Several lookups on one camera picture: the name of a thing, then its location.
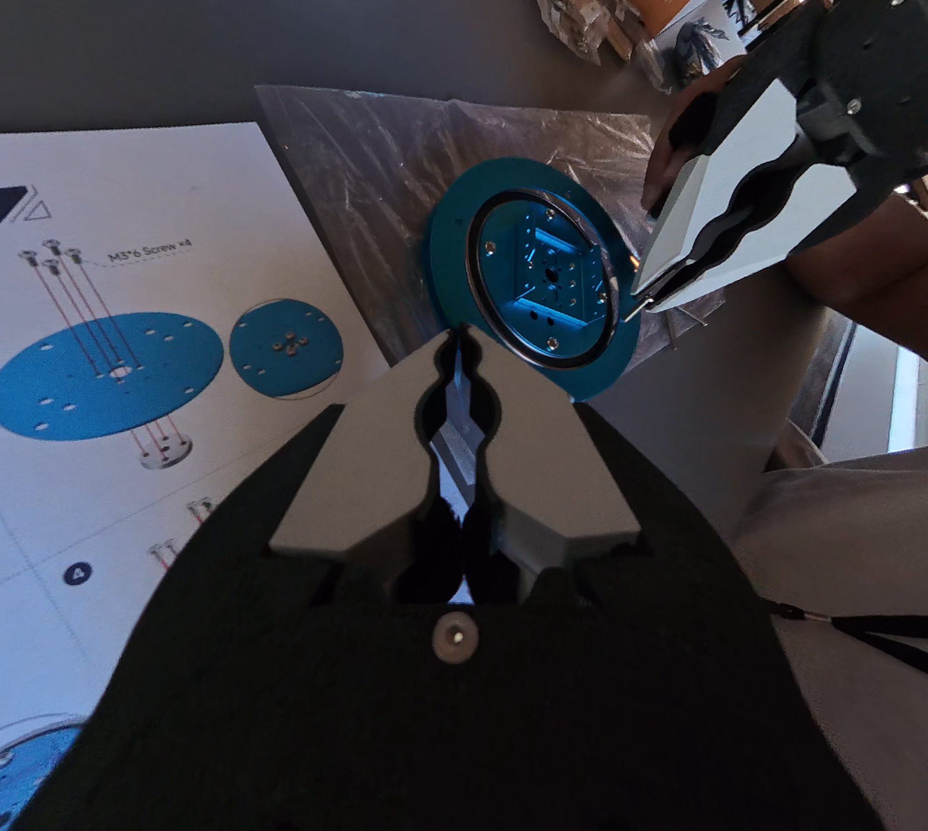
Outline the person's right forearm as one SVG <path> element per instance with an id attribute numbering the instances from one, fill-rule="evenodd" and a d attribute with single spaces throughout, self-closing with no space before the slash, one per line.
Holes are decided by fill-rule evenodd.
<path id="1" fill-rule="evenodd" d="M 927 218 L 892 195 L 784 268 L 818 303 L 927 359 Z"/>

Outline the clear bag with dark parts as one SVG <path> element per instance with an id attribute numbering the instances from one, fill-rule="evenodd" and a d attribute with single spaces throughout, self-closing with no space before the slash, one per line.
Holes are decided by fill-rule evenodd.
<path id="1" fill-rule="evenodd" d="M 657 85 L 665 94 L 696 83 L 739 52 L 727 31 L 702 17 L 671 29 L 655 47 Z"/>

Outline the grey desk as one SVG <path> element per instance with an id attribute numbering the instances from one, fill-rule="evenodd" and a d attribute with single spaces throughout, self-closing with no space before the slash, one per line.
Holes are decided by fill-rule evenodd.
<path id="1" fill-rule="evenodd" d="M 2 131 L 257 120 L 258 84 L 667 116 L 635 67 L 574 57 L 526 0 L 2 0 Z M 750 495 L 824 310 L 778 269 L 594 407 L 695 502 Z"/>

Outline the person's right hand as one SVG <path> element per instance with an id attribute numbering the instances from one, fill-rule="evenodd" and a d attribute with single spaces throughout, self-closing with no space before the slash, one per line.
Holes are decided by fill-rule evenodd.
<path id="1" fill-rule="evenodd" d="M 746 59 L 740 55 L 727 60 L 673 97 L 644 180 L 641 206 L 650 218 L 659 217 L 682 167 L 699 152 L 712 129 L 719 93 Z"/>

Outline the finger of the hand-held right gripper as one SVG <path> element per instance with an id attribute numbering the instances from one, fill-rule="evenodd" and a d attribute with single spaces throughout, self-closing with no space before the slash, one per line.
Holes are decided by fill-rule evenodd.
<path id="1" fill-rule="evenodd" d="M 736 239 L 755 233 L 764 241 L 763 256 L 777 257 L 776 263 L 779 263 L 852 198 L 855 190 L 844 167 L 826 164 L 806 135 L 796 135 L 790 148 L 776 161 L 763 164 L 741 182 L 722 224 L 708 226 L 700 234 L 697 251 L 707 251 L 709 266 L 713 267 L 730 257 L 737 247 Z M 696 265 L 690 261 L 680 263 L 677 268 L 682 269 L 683 276 L 672 271 L 670 276 L 660 280 L 660 297 L 654 299 L 652 312 L 697 299 L 666 298 L 667 284 L 672 290 L 678 290 L 685 278 L 693 280 L 697 275 Z"/>
<path id="2" fill-rule="evenodd" d="M 796 135 L 795 96 L 775 79 L 712 152 L 685 164 L 669 192 L 632 284 L 633 298 L 659 298 L 658 284 L 690 261 L 695 279 L 684 279 L 678 290 L 666 285 L 666 298 L 698 298 L 770 267 L 778 258 L 763 256 L 762 239 L 755 233 L 736 239 L 727 260 L 711 267 L 707 251 L 698 252 L 700 234 L 720 226 L 741 182 L 763 164 L 776 161 Z"/>

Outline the assembly manual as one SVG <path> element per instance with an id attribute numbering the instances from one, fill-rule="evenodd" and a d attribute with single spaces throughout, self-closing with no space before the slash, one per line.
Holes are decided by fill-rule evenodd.
<path id="1" fill-rule="evenodd" d="M 256 124 L 1 155 L 7 829 L 199 527 L 387 365 Z"/>

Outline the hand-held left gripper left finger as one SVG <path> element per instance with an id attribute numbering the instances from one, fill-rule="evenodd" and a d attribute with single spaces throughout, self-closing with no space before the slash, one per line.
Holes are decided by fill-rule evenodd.
<path id="1" fill-rule="evenodd" d="M 403 603 L 444 603 L 463 578 L 460 524 L 432 441 L 458 338 L 440 332 L 344 406 L 270 540 L 285 556 L 363 569 Z"/>

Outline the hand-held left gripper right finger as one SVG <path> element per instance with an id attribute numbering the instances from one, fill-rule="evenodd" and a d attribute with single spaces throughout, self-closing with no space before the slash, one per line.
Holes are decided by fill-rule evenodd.
<path id="1" fill-rule="evenodd" d="M 519 603 L 548 569 L 638 546 L 640 524 L 572 398 L 471 325 L 458 330 L 482 431 L 463 523 L 475 603 Z"/>

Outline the round bearing with blue bracket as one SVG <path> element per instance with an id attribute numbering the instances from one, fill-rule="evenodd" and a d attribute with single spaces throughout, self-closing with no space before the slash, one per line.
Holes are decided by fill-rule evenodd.
<path id="1" fill-rule="evenodd" d="M 478 209 L 465 264 L 482 319 L 539 368 L 577 371 L 608 349 L 618 325 L 624 243 L 581 190 L 508 188 Z"/>

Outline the large clear plastic bag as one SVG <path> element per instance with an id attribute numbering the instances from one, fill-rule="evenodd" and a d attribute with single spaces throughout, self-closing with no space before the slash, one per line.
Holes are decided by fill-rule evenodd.
<path id="1" fill-rule="evenodd" d="M 470 291 L 470 223 L 508 188 L 581 190 L 623 241 L 618 325 L 577 371 L 539 368 L 589 399 L 665 347 L 665 312 L 622 324 L 634 303 L 629 253 L 653 228 L 638 193 L 653 147 L 645 117 L 484 106 L 308 87 L 259 87 L 276 145 L 316 215 L 358 307 L 394 365 L 446 327 L 472 322 L 502 343 Z"/>

